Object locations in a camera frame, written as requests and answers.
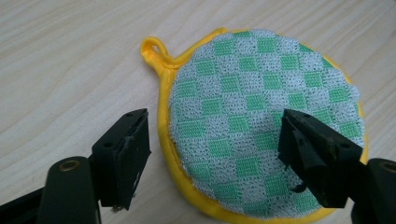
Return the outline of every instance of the round sponge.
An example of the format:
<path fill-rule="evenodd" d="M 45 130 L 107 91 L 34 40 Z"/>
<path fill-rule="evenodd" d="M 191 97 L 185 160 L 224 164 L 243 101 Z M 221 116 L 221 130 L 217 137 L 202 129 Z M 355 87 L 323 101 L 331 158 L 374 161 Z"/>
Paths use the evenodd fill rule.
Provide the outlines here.
<path fill-rule="evenodd" d="M 288 218 L 320 210 L 309 190 L 290 190 L 301 181 L 277 158 L 285 108 L 308 113 L 364 147 L 358 90 L 296 39 L 265 30 L 226 32 L 172 69 L 167 137 L 190 180 L 182 185 L 220 207 L 209 215 L 222 218 L 216 213 L 223 209 L 250 218 L 223 218 L 235 223 L 292 222 Z"/>

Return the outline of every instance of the yellow loop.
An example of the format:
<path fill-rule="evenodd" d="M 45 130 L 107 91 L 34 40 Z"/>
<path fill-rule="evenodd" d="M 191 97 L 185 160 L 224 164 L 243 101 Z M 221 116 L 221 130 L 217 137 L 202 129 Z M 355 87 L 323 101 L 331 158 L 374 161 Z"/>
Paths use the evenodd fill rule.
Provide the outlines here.
<path fill-rule="evenodd" d="M 160 39 L 149 36 L 143 39 L 140 46 L 140 54 L 145 62 L 155 69 L 159 78 L 163 78 L 163 74 L 172 74 L 172 71 L 169 70 L 177 70 L 180 66 L 185 64 L 196 49 L 209 42 L 213 37 L 227 32 L 225 28 L 216 29 L 176 58 L 168 54 L 168 50 Z"/>

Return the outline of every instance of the yellow trim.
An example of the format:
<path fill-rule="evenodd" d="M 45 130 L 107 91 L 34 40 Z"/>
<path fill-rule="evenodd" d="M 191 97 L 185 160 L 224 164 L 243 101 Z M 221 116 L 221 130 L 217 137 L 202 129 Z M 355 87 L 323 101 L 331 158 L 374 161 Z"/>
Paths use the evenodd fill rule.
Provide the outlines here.
<path fill-rule="evenodd" d="M 288 224 L 288 223 L 310 223 L 326 217 L 335 209 L 319 208 L 317 211 L 305 217 L 282 217 L 272 219 L 258 219 L 247 217 L 226 210 L 221 207 L 219 202 L 206 197 L 201 191 L 196 189 L 192 180 L 186 175 L 181 165 L 180 158 L 177 155 L 175 144 L 171 140 L 169 127 L 168 100 L 172 88 L 172 83 L 176 77 L 177 70 L 185 64 L 194 53 L 194 51 L 203 44 L 209 42 L 213 37 L 227 33 L 225 28 L 219 28 L 211 34 L 192 45 L 175 59 L 172 58 L 164 44 L 156 37 L 147 37 L 142 41 L 140 53 L 145 62 L 154 68 L 160 80 L 160 94 L 158 99 L 157 125 L 158 135 L 160 138 L 161 149 L 168 165 L 170 174 L 175 181 L 178 189 L 184 197 L 195 207 L 209 216 L 221 219 L 226 222 L 235 224 Z M 339 69 L 339 66 L 326 56 L 324 57 L 332 66 Z M 350 78 L 346 76 L 346 81 L 350 83 Z M 359 114 L 363 117 L 361 105 L 358 104 Z M 367 135 L 364 135 L 365 148 L 361 160 L 367 162 Z"/>

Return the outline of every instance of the wood grain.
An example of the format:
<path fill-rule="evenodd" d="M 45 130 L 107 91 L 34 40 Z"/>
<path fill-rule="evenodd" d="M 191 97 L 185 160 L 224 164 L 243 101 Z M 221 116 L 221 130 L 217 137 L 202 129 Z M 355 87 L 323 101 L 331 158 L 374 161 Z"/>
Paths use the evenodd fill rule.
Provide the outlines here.
<path fill-rule="evenodd" d="M 89 156 L 119 118 L 149 111 L 152 155 L 130 211 L 104 223 L 221 223 L 177 191 L 156 133 L 158 80 L 139 55 L 158 36 L 178 55 L 218 27 L 291 36 L 330 56 L 361 92 L 369 156 L 396 161 L 396 2 L 0 1 L 0 203 Z M 350 223 L 350 204 L 318 223 Z"/>

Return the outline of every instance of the screw hole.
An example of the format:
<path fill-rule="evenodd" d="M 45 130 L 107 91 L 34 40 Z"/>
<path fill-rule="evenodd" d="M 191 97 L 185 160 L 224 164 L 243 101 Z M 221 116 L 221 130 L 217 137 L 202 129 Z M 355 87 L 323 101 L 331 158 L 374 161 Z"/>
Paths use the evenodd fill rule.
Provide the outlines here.
<path fill-rule="evenodd" d="M 388 161 L 381 162 L 381 166 L 389 172 L 396 173 L 396 164 Z"/>
<path fill-rule="evenodd" d="M 59 170 L 66 172 L 71 171 L 79 167 L 79 161 L 65 161 L 59 165 Z"/>
<path fill-rule="evenodd" d="M 103 146 L 104 146 L 104 147 L 112 147 L 113 144 L 112 144 L 112 143 L 104 143 Z"/>

